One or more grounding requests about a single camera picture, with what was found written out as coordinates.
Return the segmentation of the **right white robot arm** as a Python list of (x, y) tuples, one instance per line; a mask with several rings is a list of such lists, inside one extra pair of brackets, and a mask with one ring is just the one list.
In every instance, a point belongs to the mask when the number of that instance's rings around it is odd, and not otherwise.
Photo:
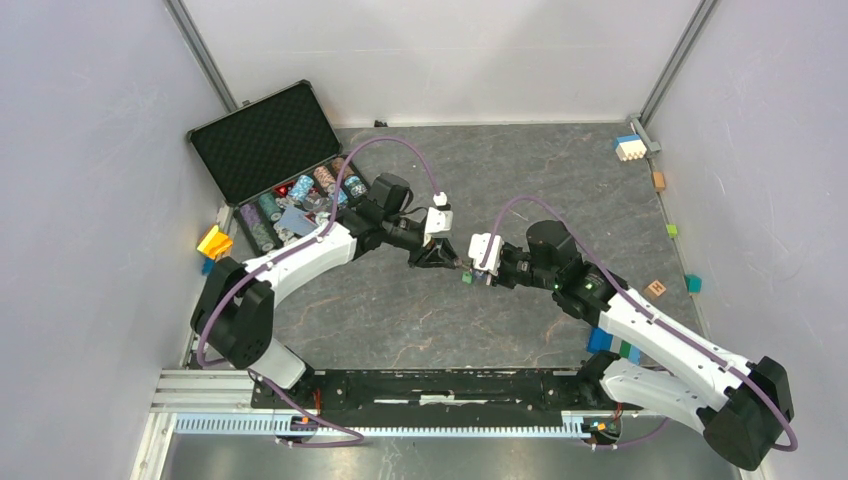
[(596, 353), (577, 382), (591, 408), (610, 401), (638, 406), (689, 427), (730, 464), (748, 471), (773, 450), (799, 447), (786, 369), (764, 356), (751, 361), (675, 321), (597, 258), (581, 253), (566, 226), (540, 221), (527, 248), (493, 233), (476, 234), (469, 255), (494, 285), (550, 292), (567, 315), (637, 347), (658, 370), (621, 354)]

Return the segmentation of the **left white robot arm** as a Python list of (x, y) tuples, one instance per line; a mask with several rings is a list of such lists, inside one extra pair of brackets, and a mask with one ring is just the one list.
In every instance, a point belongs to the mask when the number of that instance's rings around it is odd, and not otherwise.
[(272, 333), (274, 311), (283, 299), (383, 244), (407, 251), (411, 267), (459, 266), (447, 238), (453, 213), (446, 194), (434, 195), (434, 204), (421, 221), (403, 211), (411, 196), (405, 180), (384, 173), (366, 194), (344, 205), (328, 232), (316, 230), (249, 261), (218, 260), (191, 317), (193, 331), (225, 363), (272, 380), (288, 406), (306, 405), (314, 394), (314, 381), (305, 374), (308, 366)]

